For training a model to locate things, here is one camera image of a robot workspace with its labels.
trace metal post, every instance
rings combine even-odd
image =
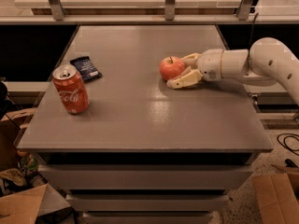
[[[175,18],[176,0],[165,0],[165,19],[171,21]]]
[[[236,16],[240,20],[247,20],[250,14],[253,0],[242,0],[240,7],[236,11]]]
[[[64,8],[60,2],[60,0],[49,0],[50,9],[53,15],[53,18],[56,21],[63,20],[65,13]]]

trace drawer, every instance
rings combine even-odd
[[[227,195],[67,195],[79,212],[217,211],[228,202]]]
[[[40,165],[56,189],[238,189],[250,166]]]
[[[84,213],[88,224],[207,224],[209,213]]]

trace can top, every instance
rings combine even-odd
[[[69,79],[77,72],[75,66],[71,64],[63,64],[53,71],[53,77],[59,80]]]

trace cabinet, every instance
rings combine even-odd
[[[88,223],[208,223],[272,144],[243,85],[171,90],[166,56],[224,49],[214,26],[81,26],[62,63],[88,55],[103,77],[68,114],[53,84],[18,148]]]

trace gray tabletop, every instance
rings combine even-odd
[[[53,84],[18,148],[34,151],[247,152],[271,141],[244,87],[234,81],[171,90],[160,60],[224,46],[214,26],[82,26],[62,63],[90,56],[103,77],[90,107],[65,110]]]

